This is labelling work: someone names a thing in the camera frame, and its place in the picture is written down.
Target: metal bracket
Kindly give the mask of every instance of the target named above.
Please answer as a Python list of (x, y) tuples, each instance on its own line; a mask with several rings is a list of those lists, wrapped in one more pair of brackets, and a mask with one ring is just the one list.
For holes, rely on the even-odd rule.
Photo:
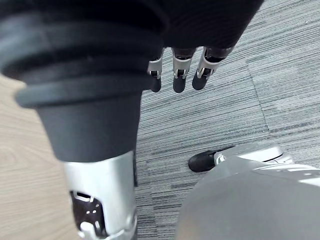
[(181, 74), (179, 75), (179, 70), (182, 70), (182, 79), (186, 79), (187, 75), (190, 70), (190, 65), (192, 61), (192, 57), (187, 58), (187, 59), (179, 59), (175, 55), (175, 50), (171, 48), (172, 50), (172, 58), (173, 58), (173, 75), (174, 78), (177, 79)]
[(161, 78), (161, 74), (162, 74), (163, 54), (164, 54), (164, 48), (162, 49), (161, 56), (159, 58), (149, 61), (148, 70), (147, 70), (147, 72), (151, 76), (155, 77), (158, 80)]

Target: silver metal joint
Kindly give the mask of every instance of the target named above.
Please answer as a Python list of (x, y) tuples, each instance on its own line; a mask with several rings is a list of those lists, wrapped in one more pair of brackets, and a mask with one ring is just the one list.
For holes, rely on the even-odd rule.
[(136, 234), (134, 154), (64, 162), (78, 234), (85, 240), (131, 240)]
[(177, 79), (178, 77), (182, 76), (182, 79), (186, 79), (187, 75), (190, 70), (190, 65), (192, 61), (192, 57), (190, 58), (178, 58), (175, 54), (174, 48), (172, 50), (172, 57), (173, 57), (173, 75), (174, 78)]
[(207, 52), (207, 47), (204, 46), (198, 67), (196, 69), (196, 76), (198, 79), (200, 79), (204, 75), (205, 78), (208, 80), (210, 76), (216, 72), (220, 63), (223, 61), (221, 60), (219, 62), (210, 62), (206, 58), (206, 52)]
[(163, 54), (164, 54), (164, 48), (162, 49), (161, 56), (158, 57), (155, 60), (149, 61), (147, 72), (152, 77), (155, 77), (156, 79), (161, 78), (162, 74), (162, 61), (163, 61)]

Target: wooden floor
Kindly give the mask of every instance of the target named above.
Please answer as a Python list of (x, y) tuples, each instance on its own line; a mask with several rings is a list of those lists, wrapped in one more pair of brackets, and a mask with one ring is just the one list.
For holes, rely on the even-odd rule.
[[(138, 134), (139, 238), (173, 240), (179, 208), (202, 177), (188, 169), (201, 151), (279, 143), (320, 167), (320, 2), (267, 0), (204, 90), (145, 92)], [(13, 101), (21, 82), (0, 79), (0, 239), (76, 240), (61, 165), (33, 110)]]

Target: gray carpet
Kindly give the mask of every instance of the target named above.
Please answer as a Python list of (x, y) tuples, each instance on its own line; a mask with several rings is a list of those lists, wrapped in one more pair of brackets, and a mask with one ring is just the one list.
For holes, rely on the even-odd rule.
[(180, 206), (203, 174), (188, 159), (209, 149), (277, 142), (320, 167), (320, 2), (267, 0), (205, 89), (173, 91), (171, 51), (162, 89), (143, 95), (136, 189), (140, 239), (173, 240)]

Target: robotic hand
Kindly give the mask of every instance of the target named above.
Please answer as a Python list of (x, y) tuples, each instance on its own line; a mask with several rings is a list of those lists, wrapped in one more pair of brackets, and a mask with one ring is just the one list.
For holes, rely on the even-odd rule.
[(262, 0), (0, 0), (0, 71), (26, 88), (63, 162), (79, 235), (136, 238), (134, 150), (143, 90), (161, 88), (173, 53), (173, 89), (202, 89)]

